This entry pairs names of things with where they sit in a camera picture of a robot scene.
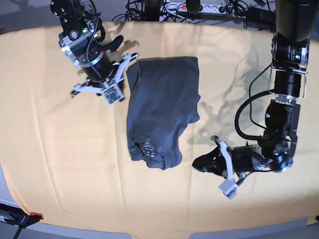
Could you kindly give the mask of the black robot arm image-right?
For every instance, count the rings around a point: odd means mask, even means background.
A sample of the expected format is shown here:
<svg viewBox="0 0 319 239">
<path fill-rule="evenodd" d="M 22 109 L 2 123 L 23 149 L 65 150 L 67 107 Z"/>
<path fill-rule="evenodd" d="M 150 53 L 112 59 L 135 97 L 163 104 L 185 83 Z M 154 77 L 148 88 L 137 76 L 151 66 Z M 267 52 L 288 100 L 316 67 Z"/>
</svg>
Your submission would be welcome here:
<svg viewBox="0 0 319 239">
<path fill-rule="evenodd" d="M 297 99 L 306 94 L 309 37 L 316 18 L 316 0 L 276 1 L 276 32 L 272 40 L 272 63 L 269 89 L 249 96 L 238 109 L 234 126 L 245 140 L 255 145 L 223 147 L 220 141 L 208 154 L 194 160 L 192 166 L 201 172 L 221 177 L 253 172 L 283 172 L 291 167 L 297 147 L 300 105 Z M 241 113 L 260 97 L 274 94 L 265 113 L 265 129 L 260 136 L 245 134 L 239 125 Z"/>
</svg>

